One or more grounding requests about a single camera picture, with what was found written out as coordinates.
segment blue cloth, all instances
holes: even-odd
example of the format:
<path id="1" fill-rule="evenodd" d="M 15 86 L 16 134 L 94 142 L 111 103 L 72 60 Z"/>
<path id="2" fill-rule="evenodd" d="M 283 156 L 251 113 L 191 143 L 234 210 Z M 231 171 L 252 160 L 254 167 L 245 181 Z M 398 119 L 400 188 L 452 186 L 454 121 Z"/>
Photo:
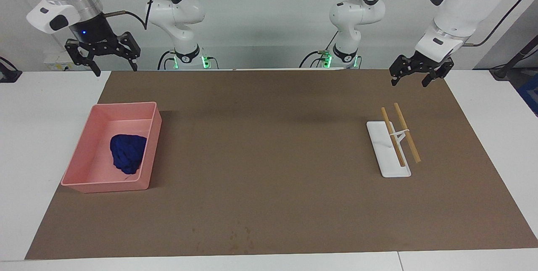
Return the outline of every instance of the blue cloth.
<path id="1" fill-rule="evenodd" d="M 146 141 L 140 135 L 115 135 L 110 140 L 114 166 L 125 174 L 135 174 L 142 163 Z"/>

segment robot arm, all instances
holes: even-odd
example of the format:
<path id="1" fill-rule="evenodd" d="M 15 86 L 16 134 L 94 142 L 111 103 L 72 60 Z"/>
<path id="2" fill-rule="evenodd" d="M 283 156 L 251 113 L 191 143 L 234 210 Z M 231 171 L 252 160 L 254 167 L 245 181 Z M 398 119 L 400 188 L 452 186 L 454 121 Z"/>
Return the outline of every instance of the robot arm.
<path id="1" fill-rule="evenodd" d="M 42 0 L 26 18 L 48 34 L 69 27 L 76 39 L 68 39 L 65 49 L 75 64 L 89 66 L 96 76 L 100 76 L 100 69 L 93 61 L 94 56 L 117 55 L 137 70 L 140 47 L 130 32 L 114 34 L 99 0 Z M 86 57 L 81 55 L 79 47 L 88 51 Z"/>
<path id="2" fill-rule="evenodd" d="M 330 10 L 330 20 L 336 28 L 332 59 L 350 67 L 356 58 L 361 32 L 358 26 L 379 22 L 385 16 L 382 0 L 348 0 L 337 3 Z"/>
<path id="3" fill-rule="evenodd" d="M 203 21 L 206 11 L 198 0 L 154 0 L 149 21 L 162 28 L 172 39 L 176 61 L 183 66 L 202 64 L 200 46 L 188 24 Z"/>
<path id="4" fill-rule="evenodd" d="M 502 0 L 430 1 L 439 6 L 438 12 L 417 43 L 415 54 L 410 58 L 400 55 L 390 66 L 393 85 L 414 72 L 428 74 L 422 81 L 424 87 L 436 78 L 446 77 L 454 66 L 450 55 L 465 44 Z"/>

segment pink plastic container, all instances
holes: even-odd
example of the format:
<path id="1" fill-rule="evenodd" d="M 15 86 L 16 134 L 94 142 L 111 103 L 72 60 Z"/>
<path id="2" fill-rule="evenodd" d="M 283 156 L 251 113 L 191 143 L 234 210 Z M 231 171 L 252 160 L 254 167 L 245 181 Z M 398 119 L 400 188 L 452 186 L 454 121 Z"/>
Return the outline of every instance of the pink plastic container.
<path id="1" fill-rule="evenodd" d="M 84 193 L 147 189 L 162 122 L 155 102 L 94 105 L 61 185 Z M 117 134 L 148 139 L 133 175 L 113 165 L 110 139 Z"/>

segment wooden stick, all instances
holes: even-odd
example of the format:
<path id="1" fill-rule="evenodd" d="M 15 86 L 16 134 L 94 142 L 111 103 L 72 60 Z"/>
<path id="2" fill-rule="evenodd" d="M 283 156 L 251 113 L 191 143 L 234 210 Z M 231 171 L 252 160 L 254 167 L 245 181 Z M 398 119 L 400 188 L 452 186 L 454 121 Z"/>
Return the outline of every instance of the wooden stick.
<path id="1" fill-rule="evenodd" d="M 398 147 L 398 141 L 396 140 L 396 136 L 394 135 L 394 129 L 392 129 L 392 126 L 390 125 L 390 122 L 388 121 L 388 114 L 385 108 L 381 108 L 381 113 L 383 114 L 385 125 L 387 126 L 387 131 L 390 135 L 390 140 L 392 141 L 392 146 L 394 147 L 394 151 L 396 151 L 396 156 L 398 156 L 398 162 L 400 162 L 400 166 L 405 167 L 404 157 L 402 156 L 402 153 L 400 152 L 400 148 Z"/>
<path id="2" fill-rule="evenodd" d="M 403 129 L 406 129 L 405 136 L 407 137 L 407 142 L 409 143 L 409 147 L 411 147 L 411 152 L 413 153 L 413 157 L 415 158 L 415 162 L 420 162 L 420 156 L 419 151 L 417 150 L 417 147 L 415 146 L 415 142 L 413 141 L 413 137 L 411 137 L 411 132 L 409 132 L 409 128 L 407 127 L 407 123 L 405 123 L 404 115 L 402 114 L 402 110 L 400 110 L 400 105 L 398 103 L 394 103 L 394 108 L 396 108 L 396 112 L 398 114 L 398 118 L 400 118 L 400 124 L 402 125 Z"/>

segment white table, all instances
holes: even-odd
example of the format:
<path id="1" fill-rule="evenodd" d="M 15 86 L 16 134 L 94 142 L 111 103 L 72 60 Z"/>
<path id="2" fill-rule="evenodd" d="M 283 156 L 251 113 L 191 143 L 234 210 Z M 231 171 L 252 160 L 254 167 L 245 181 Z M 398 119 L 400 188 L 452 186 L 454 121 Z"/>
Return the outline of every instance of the white table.
<path id="1" fill-rule="evenodd" d="M 25 72 L 0 84 L 0 270 L 538 270 L 538 249 L 21 261 L 109 74 Z M 538 235 L 538 118 L 488 72 L 446 81 Z"/>

